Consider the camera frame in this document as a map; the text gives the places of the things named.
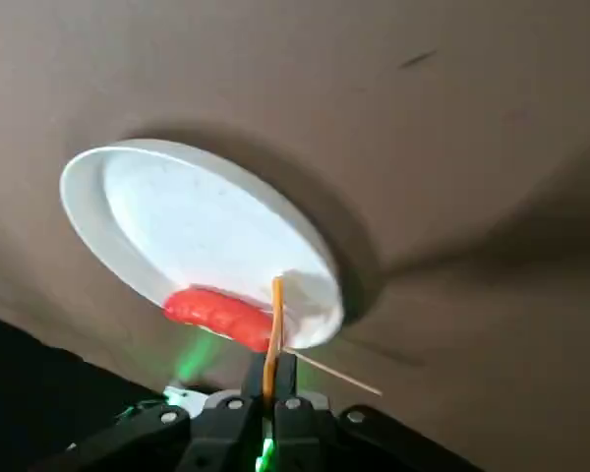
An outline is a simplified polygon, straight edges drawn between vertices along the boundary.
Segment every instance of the green light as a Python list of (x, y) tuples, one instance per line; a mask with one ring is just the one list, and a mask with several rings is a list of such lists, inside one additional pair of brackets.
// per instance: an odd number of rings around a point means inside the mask
[(166, 403), (172, 406), (179, 406), (183, 400), (183, 396), (178, 395), (177, 393), (169, 393), (168, 398), (166, 399)]
[(265, 439), (263, 443), (263, 455), (256, 459), (256, 472), (265, 472), (270, 463), (271, 456), (273, 454), (273, 440), (270, 438)]
[(197, 329), (193, 343), (179, 356), (175, 374), (181, 382), (189, 382), (206, 368), (217, 351), (216, 336), (202, 329)]
[(303, 362), (297, 363), (297, 388), (312, 390), (316, 386), (316, 370)]

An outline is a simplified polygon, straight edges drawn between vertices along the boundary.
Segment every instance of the toothpick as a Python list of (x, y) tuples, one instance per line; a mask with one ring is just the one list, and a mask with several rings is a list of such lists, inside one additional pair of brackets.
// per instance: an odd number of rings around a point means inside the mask
[(343, 379), (346, 382), (350, 382), (351, 384), (354, 384), (356, 386), (359, 386), (362, 389), (364, 389), (364, 390), (366, 390), (366, 391), (368, 391), (370, 393), (373, 393), (374, 395), (383, 396), (383, 393), (380, 390), (378, 390), (377, 388), (373, 388), (372, 386), (367, 385), (366, 383), (362, 383), (360, 381), (357, 381), (353, 377), (350, 377), (350, 376), (348, 376), (346, 374), (341, 374), (340, 372), (336, 371), (332, 367), (328, 367), (327, 365), (322, 364), (321, 362), (317, 362), (316, 360), (311, 359), (310, 357), (307, 357), (304, 354), (300, 354), (299, 352), (294, 351), (293, 349), (290, 349), (290, 348), (287, 348), (287, 347), (283, 348), (283, 350), (285, 352), (288, 352), (290, 354), (293, 354), (295, 357), (297, 357), (298, 359), (300, 359), (300, 360), (302, 360), (304, 362), (307, 362), (311, 366), (314, 366), (314, 367), (317, 367), (318, 369), (321, 369), (324, 372), (327, 372), (327, 373), (329, 373), (329, 374), (331, 374), (331, 375), (333, 375), (335, 377), (338, 377), (340, 379)]

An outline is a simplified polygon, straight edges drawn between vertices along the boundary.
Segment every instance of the red sausage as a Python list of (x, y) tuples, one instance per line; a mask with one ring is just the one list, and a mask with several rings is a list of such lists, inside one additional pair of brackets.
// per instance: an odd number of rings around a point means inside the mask
[(268, 350), (272, 319), (237, 298), (204, 288), (173, 293), (164, 303), (164, 315), (174, 322), (204, 326), (235, 339), (256, 352)]

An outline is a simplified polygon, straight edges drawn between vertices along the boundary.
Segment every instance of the wooden skewer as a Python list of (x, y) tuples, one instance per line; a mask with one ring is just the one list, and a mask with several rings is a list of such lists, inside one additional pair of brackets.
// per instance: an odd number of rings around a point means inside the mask
[(289, 349), (289, 348), (286, 348), (286, 347), (283, 350), (285, 352), (288, 352), (290, 354), (293, 354), (295, 357), (297, 357), (298, 359), (301, 359), (304, 362), (307, 362), (311, 366), (315, 366), (318, 369), (321, 369), (324, 372), (327, 372), (327, 373), (329, 373), (329, 374), (331, 374), (331, 375), (333, 375), (335, 377), (338, 377), (340, 379), (343, 379), (346, 382), (350, 382), (351, 384), (354, 384), (356, 386), (359, 386), (362, 389), (364, 389), (364, 390), (366, 390), (366, 391), (368, 391), (370, 393), (373, 393), (373, 394), (378, 395), (378, 396), (383, 396), (383, 393), (380, 390), (378, 390), (377, 388), (373, 388), (372, 386), (367, 385), (366, 383), (362, 383), (360, 381), (357, 381), (353, 377), (350, 377), (350, 376), (348, 376), (346, 374), (341, 374), (340, 372), (336, 371), (332, 367), (328, 367), (328, 366), (322, 364), (321, 362), (317, 362), (316, 360), (311, 359), (310, 357), (307, 357), (304, 354), (300, 354), (299, 352), (294, 351), (294, 350)]
[(317, 362), (316, 360), (305, 356), (304, 354), (300, 354), (297, 351), (284, 347), (284, 295), (281, 277), (276, 277), (273, 279), (271, 291), (273, 305), (273, 325), (271, 327), (271, 338), (268, 342), (268, 351), (266, 352), (265, 366), (263, 369), (263, 398), (267, 408), (271, 406), (270, 404), (273, 399), (273, 393), (275, 389), (276, 359), (280, 350), (284, 350), (285, 352), (293, 354), (295, 357), (310, 364), (311, 366), (321, 369), (322, 371), (338, 377), (339, 379), (343, 379), (346, 382), (359, 386), (370, 393), (383, 396), (383, 393), (377, 388), (373, 388), (366, 383), (357, 381), (353, 377), (342, 374), (335, 369), (322, 364), (321, 362)]
[(284, 314), (283, 314), (283, 290), (282, 279), (276, 277), (271, 285), (273, 302), (273, 325), (271, 338), (268, 342), (268, 351), (263, 368), (263, 399), (265, 407), (270, 408), (275, 388), (275, 359), (283, 344)]

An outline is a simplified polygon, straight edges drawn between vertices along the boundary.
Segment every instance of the screw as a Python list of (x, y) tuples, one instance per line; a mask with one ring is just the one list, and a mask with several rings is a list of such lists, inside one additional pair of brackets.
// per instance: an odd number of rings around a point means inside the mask
[(230, 410), (238, 410), (243, 407), (243, 400), (231, 400), (227, 403), (227, 408)]
[(175, 413), (174, 411), (169, 411), (168, 413), (164, 413), (163, 415), (161, 415), (159, 419), (164, 424), (172, 423), (177, 419), (177, 413)]
[(350, 411), (347, 414), (347, 419), (350, 420), (352, 423), (363, 423), (365, 420), (365, 415), (360, 411), (354, 410)]
[(295, 408), (298, 408), (299, 405), (302, 404), (302, 402), (299, 398), (289, 398), (284, 402), (284, 404), (286, 405), (286, 408), (288, 408), (289, 410), (294, 410)]

